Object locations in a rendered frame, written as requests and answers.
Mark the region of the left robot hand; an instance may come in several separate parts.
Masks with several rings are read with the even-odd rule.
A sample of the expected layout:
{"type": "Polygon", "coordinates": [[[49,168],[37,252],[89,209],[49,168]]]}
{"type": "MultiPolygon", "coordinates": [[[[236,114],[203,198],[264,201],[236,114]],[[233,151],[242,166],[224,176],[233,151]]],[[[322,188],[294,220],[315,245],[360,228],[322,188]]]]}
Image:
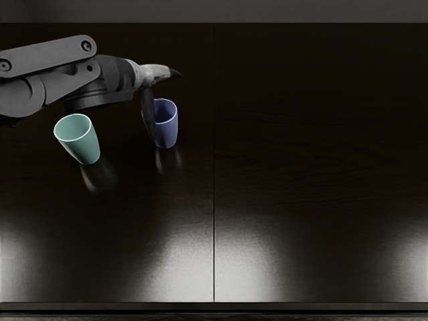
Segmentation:
{"type": "Polygon", "coordinates": [[[156,140],[154,96],[151,87],[159,82],[181,78],[183,75],[168,66],[160,64],[138,65],[129,61],[134,71],[134,90],[140,92],[140,106],[144,125],[151,141],[156,140]]]}

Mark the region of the blue purple cup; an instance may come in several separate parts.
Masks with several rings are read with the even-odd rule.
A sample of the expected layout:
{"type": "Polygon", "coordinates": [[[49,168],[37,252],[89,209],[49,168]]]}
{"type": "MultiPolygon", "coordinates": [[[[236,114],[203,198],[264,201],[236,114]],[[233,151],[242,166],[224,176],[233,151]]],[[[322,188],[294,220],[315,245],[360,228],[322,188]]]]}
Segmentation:
{"type": "Polygon", "coordinates": [[[158,148],[172,148],[178,136],[178,109],[175,103],[165,98],[154,100],[155,144],[158,148]]]}

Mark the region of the teal green cup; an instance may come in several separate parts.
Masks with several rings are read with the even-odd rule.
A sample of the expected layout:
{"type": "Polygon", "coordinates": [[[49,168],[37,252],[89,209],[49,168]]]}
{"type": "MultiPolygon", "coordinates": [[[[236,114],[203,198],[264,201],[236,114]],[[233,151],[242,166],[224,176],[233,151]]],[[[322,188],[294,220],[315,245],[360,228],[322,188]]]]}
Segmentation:
{"type": "Polygon", "coordinates": [[[53,134],[64,149],[81,165],[92,165],[100,156],[100,145],[90,118],[84,114],[70,114],[61,118],[53,134]]]}

